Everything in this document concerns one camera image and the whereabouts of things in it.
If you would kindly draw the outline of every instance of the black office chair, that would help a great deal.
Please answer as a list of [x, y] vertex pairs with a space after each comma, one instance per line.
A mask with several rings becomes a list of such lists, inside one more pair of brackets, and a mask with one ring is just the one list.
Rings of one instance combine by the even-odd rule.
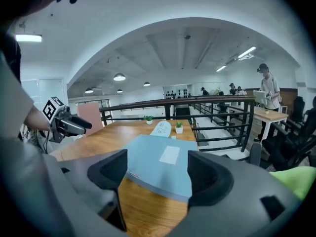
[[297, 167], [316, 146], [316, 109], [309, 111], [309, 116], [303, 126], [288, 120], [281, 122], [290, 132], [287, 132], [276, 123], [271, 125], [278, 131], [277, 136], [262, 141], [263, 147], [270, 153], [268, 162], [273, 164], [277, 171]]
[[305, 102], [302, 97], [296, 97], [293, 101], [293, 112], [291, 115], [291, 119], [294, 122], [302, 122], [303, 121], [303, 111], [305, 107]]

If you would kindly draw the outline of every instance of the black metal railing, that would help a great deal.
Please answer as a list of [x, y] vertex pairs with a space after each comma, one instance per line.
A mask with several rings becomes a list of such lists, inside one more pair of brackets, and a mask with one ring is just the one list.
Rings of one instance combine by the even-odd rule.
[[[235, 103], [235, 102], [243, 102], [243, 109], [226, 105], [225, 103]], [[189, 105], [194, 109], [199, 111], [198, 115], [176, 115], [175, 109], [178, 105]], [[201, 96], [201, 97], [191, 97], [191, 98], [183, 98], [183, 99], [160, 99], [160, 100], [152, 100], [152, 101], [144, 101], [130, 104], [123, 104], [118, 106], [100, 108], [100, 112], [102, 115], [102, 121], [104, 125], [107, 125], [107, 121], [118, 121], [118, 120], [141, 120], [143, 117], [138, 118], [113, 118], [113, 111], [122, 111], [122, 110], [133, 110], [133, 109], [145, 109], [150, 107], [164, 107], [165, 116], [153, 117], [153, 119], [193, 119], [196, 123], [196, 118], [210, 118], [211, 122], [215, 122], [220, 126], [217, 127], [196, 127], [192, 128], [192, 131], [195, 134], [198, 131], [202, 130], [215, 130], [215, 129], [237, 129], [239, 131], [239, 135], [229, 136], [223, 138], [205, 138], [198, 139], [196, 137], [196, 142], [212, 142], [212, 141], [220, 141], [220, 140], [230, 140], [236, 139], [237, 143], [235, 146], [229, 147], [220, 147], [220, 148], [205, 148], [200, 149], [200, 151], [216, 151], [216, 150], [224, 150], [224, 149], [232, 149], [241, 147], [241, 151], [244, 152], [252, 126], [253, 120], [253, 111], [255, 106], [255, 98], [253, 96]], [[174, 106], [173, 114], [170, 113], [170, 107]], [[235, 113], [227, 113], [224, 109], [231, 108], [236, 110]], [[228, 121], [227, 117], [234, 117], [238, 119], [241, 124], [234, 124], [233, 122]]]

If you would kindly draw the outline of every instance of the wooden table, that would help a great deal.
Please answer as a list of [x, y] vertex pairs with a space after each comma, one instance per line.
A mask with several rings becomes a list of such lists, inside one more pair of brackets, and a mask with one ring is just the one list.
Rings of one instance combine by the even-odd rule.
[[[71, 160], [118, 150], [140, 134], [150, 134], [159, 120], [147, 125], [145, 121], [117, 121], [102, 130], [52, 153], [57, 160]], [[187, 120], [168, 120], [172, 126], [170, 137], [195, 141]], [[183, 123], [183, 133], [176, 134], [176, 122]], [[164, 236], [187, 214], [187, 204], [150, 192], [124, 178], [118, 195], [130, 236]]]
[[[227, 107], [227, 112], [228, 113], [230, 113], [231, 111], [238, 112], [238, 110], [236, 110], [235, 108], [240, 109], [241, 112], [243, 111], [243, 106], [237, 105], [237, 106], [234, 106], [234, 108]], [[263, 140], [265, 140], [268, 137], [271, 123], [286, 121], [288, 114], [280, 113], [280, 112], [276, 112], [276, 111], [272, 111], [272, 110], [269, 110], [269, 113], [266, 114], [264, 108], [260, 108], [260, 107], [255, 106], [253, 116], [255, 119], [261, 120], [261, 121], [266, 123], [266, 128], [265, 128], [265, 131], [264, 131], [262, 139], [261, 139], [261, 142], [262, 142]]]

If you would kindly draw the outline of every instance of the white arched ceiling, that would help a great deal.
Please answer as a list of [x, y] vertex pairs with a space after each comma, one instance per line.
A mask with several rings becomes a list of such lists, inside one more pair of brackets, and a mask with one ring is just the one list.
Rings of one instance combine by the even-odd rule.
[[168, 20], [193, 17], [200, 18], [196, 25], [213, 18], [250, 28], [277, 43], [301, 66], [304, 63], [285, 26], [255, 0], [120, 0], [115, 10], [106, 10], [86, 26], [76, 45], [68, 88], [107, 52], [158, 31], [156, 27], [170, 27], [165, 25]]
[[[135, 32], [146, 36], [132, 39], [137, 35]], [[186, 34], [191, 36], [189, 40], [185, 40]], [[242, 71], [249, 67], [256, 73], [258, 65], [275, 54], [278, 60], [284, 57], [286, 61], [291, 62], [287, 72], [293, 72], [291, 78], [295, 80], [294, 70], [290, 68], [297, 67], [297, 63], [284, 49], [249, 28], [223, 20], [208, 18], [166, 20], [130, 32], [112, 42], [107, 48], [117, 46], [117, 42], [121, 40], [130, 40], [130, 42], [106, 52], [100, 60], [82, 73], [69, 87], [69, 97], [83, 96], [88, 87], [102, 88], [95, 91], [94, 95], [116, 94], [118, 88], [130, 92], [142, 88], [145, 81], [149, 81], [151, 86], [203, 81], [226, 82], [226, 73], [231, 74], [236, 69], [235, 63], [221, 72], [217, 73], [216, 70], [233, 56], [253, 45], [257, 47], [252, 53], [257, 57], [256, 62], [250, 64], [247, 60], [242, 63], [244, 66]], [[275, 69], [283, 72], [286, 66], [281, 65], [281, 67], [276, 66]], [[123, 73], [127, 80], [113, 81], [117, 72]]]

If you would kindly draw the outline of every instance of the human arm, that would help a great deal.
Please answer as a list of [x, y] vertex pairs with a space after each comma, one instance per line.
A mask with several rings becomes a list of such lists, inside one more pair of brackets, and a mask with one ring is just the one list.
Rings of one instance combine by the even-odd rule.
[[271, 96], [272, 99], [280, 96], [280, 87], [278, 85], [278, 81], [276, 78], [273, 78], [273, 87], [274, 87], [275, 92], [273, 94], [269, 92], [269, 95]]
[[24, 124], [36, 130], [50, 131], [49, 122], [44, 117], [43, 113], [35, 106], [32, 106], [29, 114], [24, 120]]

